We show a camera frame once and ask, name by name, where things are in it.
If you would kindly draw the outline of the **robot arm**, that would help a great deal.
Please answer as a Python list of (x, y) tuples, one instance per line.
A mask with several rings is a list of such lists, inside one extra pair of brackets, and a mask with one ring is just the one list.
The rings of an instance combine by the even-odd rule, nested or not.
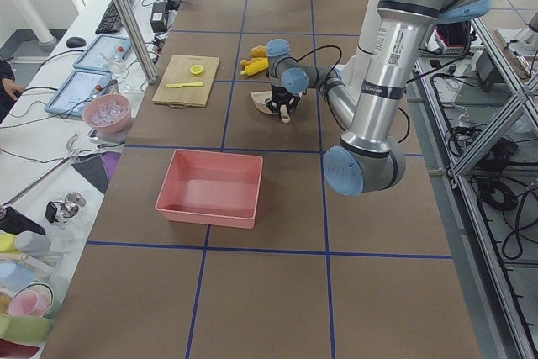
[(398, 184), (405, 156), (390, 129), (419, 48), (435, 26), (486, 14), (493, 0), (369, 0), (362, 33), (372, 44), (345, 68), (305, 66), (291, 56), (286, 40), (267, 43), (274, 93), (297, 96), (318, 90), (345, 126), (340, 143), (324, 154), (324, 178), (339, 194), (360, 195)]

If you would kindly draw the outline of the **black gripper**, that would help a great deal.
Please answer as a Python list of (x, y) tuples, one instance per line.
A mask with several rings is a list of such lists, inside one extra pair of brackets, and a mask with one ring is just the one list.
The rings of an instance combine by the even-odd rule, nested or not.
[(285, 87), (271, 85), (269, 98), (265, 99), (265, 106), (271, 114), (282, 115), (282, 111), (290, 114), (299, 104), (299, 96), (293, 95)]

